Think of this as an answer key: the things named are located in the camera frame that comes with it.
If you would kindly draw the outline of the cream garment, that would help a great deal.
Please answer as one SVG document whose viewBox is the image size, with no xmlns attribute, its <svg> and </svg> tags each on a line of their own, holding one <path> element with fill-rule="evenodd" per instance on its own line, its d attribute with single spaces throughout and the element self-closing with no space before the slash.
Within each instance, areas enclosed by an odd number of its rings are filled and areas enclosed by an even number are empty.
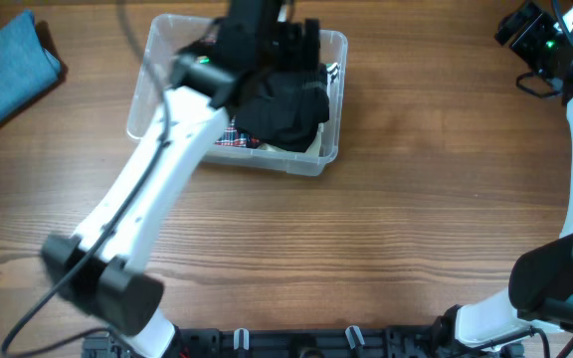
<svg viewBox="0 0 573 358">
<path fill-rule="evenodd" d="M 321 123 L 321 124 L 318 126 L 317 134 L 316 134 L 315 139 L 314 139 L 314 140 L 312 141 L 312 143 L 308 146 L 308 148 L 303 152 L 303 155 L 308 155 L 308 156 L 318 156 L 318 155 L 319 155 L 319 151 L 320 151 L 321 143 L 322 143 L 322 135 L 323 135 L 323 132 L 324 132 L 324 127 L 325 127 L 325 124 L 324 124 L 324 123 Z M 261 144 L 261 145 L 258 147 L 258 149 L 259 149 L 259 150 L 266 150 L 266 151 L 269 151 L 269 152 L 285 152 L 284 149 L 281 149 L 281 148 L 278 148 L 278 147 L 276 147 L 276 146 L 272 146 L 272 145 L 269 145 L 269 144 L 266 144 L 266 143 Z"/>
</svg>

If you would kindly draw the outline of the blue garment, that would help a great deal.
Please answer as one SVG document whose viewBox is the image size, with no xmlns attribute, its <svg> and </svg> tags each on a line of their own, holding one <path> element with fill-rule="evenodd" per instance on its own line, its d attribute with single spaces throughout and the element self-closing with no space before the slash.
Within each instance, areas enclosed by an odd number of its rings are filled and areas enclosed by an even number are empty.
<svg viewBox="0 0 573 358">
<path fill-rule="evenodd" d="M 0 30 L 0 124 L 51 87 L 62 64 L 41 43 L 35 16 L 25 10 Z"/>
</svg>

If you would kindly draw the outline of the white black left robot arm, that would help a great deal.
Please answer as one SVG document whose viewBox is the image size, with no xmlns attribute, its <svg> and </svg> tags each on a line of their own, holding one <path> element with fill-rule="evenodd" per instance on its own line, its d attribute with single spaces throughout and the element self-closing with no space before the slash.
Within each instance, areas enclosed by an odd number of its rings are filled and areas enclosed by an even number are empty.
<svg viewBox="0 0 573 358">
<path fill-rule="evenodd" d="M 234 1 L 202 39 L 180 49 L 163 78 L 142 72 L 160 106 L 103 200 L 69 236 L 51 235 L 41 258 L 51 295 L 97 318 L 142 357 L 179 352 L 160 310 L 164 286 L 146 275 L 159 229 L 197 165 L 279 59 L 283 1 Z"/>
</svg>

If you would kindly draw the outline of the white garment with green tag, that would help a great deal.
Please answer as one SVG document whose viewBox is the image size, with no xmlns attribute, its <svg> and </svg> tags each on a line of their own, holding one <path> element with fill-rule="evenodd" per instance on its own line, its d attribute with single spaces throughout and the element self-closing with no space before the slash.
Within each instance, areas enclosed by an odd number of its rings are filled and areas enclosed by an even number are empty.
<svg viewBox="0 0 573 358">
<path fill-rule="evenodd" d="M 332 63 L 326 65 L 326 83 L 330 86 L 335 83 L 339 77 L 341 66 L 339 63 Z"/>
</svg>

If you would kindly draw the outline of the black garment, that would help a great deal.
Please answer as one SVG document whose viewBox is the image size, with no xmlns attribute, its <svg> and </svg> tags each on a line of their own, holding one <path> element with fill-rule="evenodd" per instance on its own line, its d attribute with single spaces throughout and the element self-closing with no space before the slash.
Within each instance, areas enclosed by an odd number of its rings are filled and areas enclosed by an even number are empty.
<svg viewBox="0 0 573 358">
<path fill-rule="evenodd" d="M 320 24 L 307 19 L 281 30 L 278 69 L 233 119 L 238 132 L 291 152 L 306 151 L 329 120 L 326 65 L 320 61 Z"/>
</svg>

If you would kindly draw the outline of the red plaid shirt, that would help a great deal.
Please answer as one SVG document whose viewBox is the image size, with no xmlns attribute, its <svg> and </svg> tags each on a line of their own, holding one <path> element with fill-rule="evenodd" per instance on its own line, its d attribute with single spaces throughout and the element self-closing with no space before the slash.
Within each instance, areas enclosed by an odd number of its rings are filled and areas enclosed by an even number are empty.
<svg viewBox="0 0 573 358">
<path fill-rule="evenodd" d="M 227 147 L 256 149 L 263 143 L 258 138 L 240 131 L 236 127 L 236 118 L 232 118 L 222 136 L 216 141 L 216 144 Z"/>
</svg>

